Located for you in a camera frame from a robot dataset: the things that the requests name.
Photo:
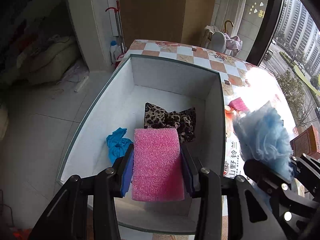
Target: white bottle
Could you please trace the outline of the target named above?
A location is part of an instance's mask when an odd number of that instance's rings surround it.
[[[118,46],[113,54],[115,55],[115,59],[117,61],[118,57],[121,55],[121,47]]]
[[[116,63],[115,51],[116,51],[117,47],[118,47],[118,45],[117,45],[116,41],[111,41],[110,54],[111,54],[111,61],[113,64]]]

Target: metal screw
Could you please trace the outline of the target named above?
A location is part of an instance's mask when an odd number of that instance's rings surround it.
[[[70,180],[71,180],[72,182],[76,182],[79,178],[80,178],[80,177],[79,177],[78,175],[72,175],[72,176],[70,177]]]
[[[201,168],[201,172],[208,174],[210,172],[210,170],[208,168],[203,167],[203,168]]]
[[[286,212],[284,213],[283,218],[285,221],[290,221],[292,218],[292,214],[290,212]]]
[[[106,168],[106,174],[112,174],[115,172],[115,169],[110,167],[110,168]]]
[[[244,182],[245,178],[242,175],[238,175],[238,176],[236,176],[236,180],[239,181],[239,182]]]
[[[287,190],[287,189],[288,189],[288,185],[285,184],[285,183],[282,183],[282,184],[281,184],[281,188],[282,188],[283,190]]]

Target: open box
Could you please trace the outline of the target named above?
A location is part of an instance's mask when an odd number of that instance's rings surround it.
[[[196,108],[196,139],[188,143],[192,156],[215,173],[223,174],[225,155],[224,102],[219,73],[178,60],[129,55],[112,75],[82,120],[64,157],[58,182],[81,178],[111,167],[106,137],[117,128],[134,141],[134,129],[143,128],[145,103],[166,111]],[[89,196],[88,205],[93,206]],[[200,199],[176,202],[139,202],[115,198],[118,224],[162,234],[191,235],[196,231]]]

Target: leopard print fabric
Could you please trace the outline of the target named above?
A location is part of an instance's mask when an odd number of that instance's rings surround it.
[[[145,104],[144,128],[175,128],[180,143],[191,142],[195,139],[196,109],[190,108],[182,112],[167,112],[151,103]]]

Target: high-rise building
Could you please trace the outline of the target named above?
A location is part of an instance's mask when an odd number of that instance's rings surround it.
[[[319,33],[316,35],[316,42],[314,43],[312,52],[307,58],[308,62],[305,66],[306,70],[313,76],[320,73],[320,37]]]
[[[285,4],[277,31],[284,33],[285,42],[293,47],[295,54],[304,54],[308,60],[316,47],[318,28],[299,0],[285,0]]]

